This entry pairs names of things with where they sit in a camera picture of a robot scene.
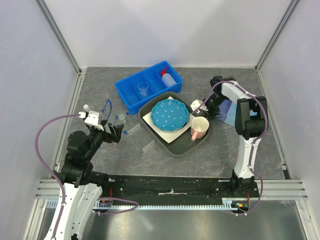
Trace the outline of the glass jar with lid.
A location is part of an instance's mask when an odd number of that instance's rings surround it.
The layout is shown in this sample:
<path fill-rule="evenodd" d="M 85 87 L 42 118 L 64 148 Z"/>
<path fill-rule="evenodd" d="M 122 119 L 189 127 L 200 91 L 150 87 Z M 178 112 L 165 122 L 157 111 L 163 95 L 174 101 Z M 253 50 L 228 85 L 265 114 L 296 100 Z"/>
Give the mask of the glass jar with lid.
<path fill-rule="evenodd" d="M 127 122 L 127 114 L 119 113 L 117 116 L 118 124 L 125 124 Z"/>

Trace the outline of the glass flask with stopper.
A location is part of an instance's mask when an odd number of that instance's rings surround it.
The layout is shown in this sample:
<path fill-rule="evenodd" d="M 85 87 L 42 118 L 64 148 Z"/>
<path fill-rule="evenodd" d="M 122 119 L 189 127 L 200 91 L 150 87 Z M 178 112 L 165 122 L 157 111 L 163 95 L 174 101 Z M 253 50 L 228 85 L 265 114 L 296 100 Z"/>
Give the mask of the glass flask with stopper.
<path fill-rule="evenodd" d="M 88 105 L 88 104 L 85 104 L 84 106 L 83 106 L 83 112 L 86 114 L 86 115 L 96 115 L 97 113 L 96 113 L 96 110 L 95 110 L 95 108 L 93 107 L 93 106 L 90 106 L 90 105 Z"/>

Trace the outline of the white wash bottle red cap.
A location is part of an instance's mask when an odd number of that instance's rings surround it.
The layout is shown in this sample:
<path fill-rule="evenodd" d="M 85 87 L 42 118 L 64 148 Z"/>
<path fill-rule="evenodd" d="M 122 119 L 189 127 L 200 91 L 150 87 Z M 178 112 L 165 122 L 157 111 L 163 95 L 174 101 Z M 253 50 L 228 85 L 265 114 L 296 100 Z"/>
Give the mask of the white wash bottle red cap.
<path fill-rule="evenodd" d="M 169 73 L 167 73 L 167 68 L 168 68 L 168 66 L 163 68 L 161 70 L 160 74 L 161 74 L 161 79 L 162 79 L 163 83 L 169 88 L 169 87 L 175 85 L 176 81 Z"/>

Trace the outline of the glass beaker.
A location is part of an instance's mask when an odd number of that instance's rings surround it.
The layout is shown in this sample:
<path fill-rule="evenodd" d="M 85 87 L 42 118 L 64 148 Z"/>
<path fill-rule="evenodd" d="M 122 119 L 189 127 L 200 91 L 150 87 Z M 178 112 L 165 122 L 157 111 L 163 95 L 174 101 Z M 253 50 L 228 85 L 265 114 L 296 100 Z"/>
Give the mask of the glass beaker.
<path fill-rule="evenodd" d="M 137 87 L 142 98 L 147 98 L 150 95 L 149 84 L 147 82 L 142 81 L 137 85 Z"/>

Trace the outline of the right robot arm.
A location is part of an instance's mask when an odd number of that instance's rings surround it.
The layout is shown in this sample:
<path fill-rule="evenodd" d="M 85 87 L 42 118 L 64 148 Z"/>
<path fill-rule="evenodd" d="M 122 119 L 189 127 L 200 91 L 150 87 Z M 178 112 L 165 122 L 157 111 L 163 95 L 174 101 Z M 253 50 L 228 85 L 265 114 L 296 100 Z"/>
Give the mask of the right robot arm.
<path fill-rule="evenodd" d="M 209 97 L 204 99 L 208 120 L 220 116 L 220 105 L 225 100 L 236 104 L 234 127 L 239 135 L 238 158 L 228 181 L 216 180 L 213 184 L 214 193 L 219 197 L 241 197 L 247 194 L 258 196 L 258 187 L 254 172 L 257 149 L 262 136 L 268 130 L 267 99 L 255 96 L 244 90 L 233 78 L 214 76 L 210 80 Z"/>

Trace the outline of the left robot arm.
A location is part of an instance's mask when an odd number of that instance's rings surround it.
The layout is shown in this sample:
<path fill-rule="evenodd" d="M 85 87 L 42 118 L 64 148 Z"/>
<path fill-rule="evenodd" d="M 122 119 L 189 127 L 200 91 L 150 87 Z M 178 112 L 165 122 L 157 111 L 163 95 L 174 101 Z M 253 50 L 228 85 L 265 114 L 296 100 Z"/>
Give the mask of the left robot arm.
<path fill-rule="evenodd" d="M 89 134 L 78 130 L 69 135 L 64 164 L 57 173 L 63 189 L 45 239 L 82 239 L 94 204 L 109 193 L 108 175 L 93 171 L 91 163 L 102 143 L 118 143 L 121 139 L 123 124 L 107 126 L 109 132 L 91 126 Z"/>

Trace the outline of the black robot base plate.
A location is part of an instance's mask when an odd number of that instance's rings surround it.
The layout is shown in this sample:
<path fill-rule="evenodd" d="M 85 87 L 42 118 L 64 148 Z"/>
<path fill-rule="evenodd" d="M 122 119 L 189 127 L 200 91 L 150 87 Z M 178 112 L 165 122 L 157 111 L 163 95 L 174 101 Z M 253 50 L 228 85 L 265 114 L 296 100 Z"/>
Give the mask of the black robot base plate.
<path fill-rule="evenodd" d="M 215 195 L 214 182 L 227 182 L 229 178 L 169 177 L 141 175 L 103 175 L 99 178 L 102 198 L 112 198 L 116 203 L 139 205 L 200 205 L 221 204 L 223 199 L 257 198 Z"/>

